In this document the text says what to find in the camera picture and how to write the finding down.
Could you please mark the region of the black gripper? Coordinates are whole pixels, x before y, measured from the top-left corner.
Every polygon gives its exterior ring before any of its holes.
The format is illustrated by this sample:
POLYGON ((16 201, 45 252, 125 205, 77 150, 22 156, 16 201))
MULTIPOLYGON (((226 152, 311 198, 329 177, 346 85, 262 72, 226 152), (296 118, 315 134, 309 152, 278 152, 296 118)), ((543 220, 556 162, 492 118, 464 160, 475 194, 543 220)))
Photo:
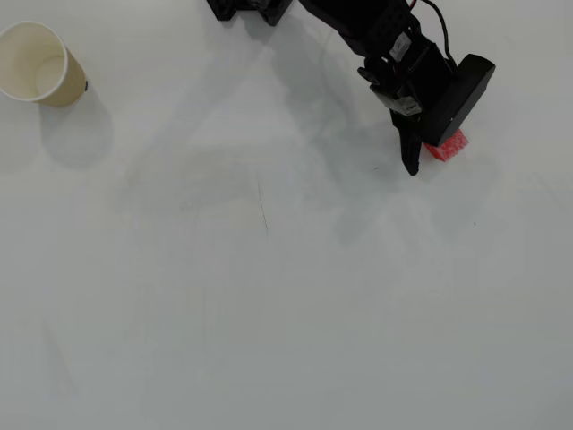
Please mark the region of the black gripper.
POLYGON ((454 81, 455 67, 420 33, 399 33, 385 42, 361 37, 356 51, 364 57, 358 73, 389 110, 402 162, 408 174, 416 176, 422 139, 414 122, 440 101, 454 81))

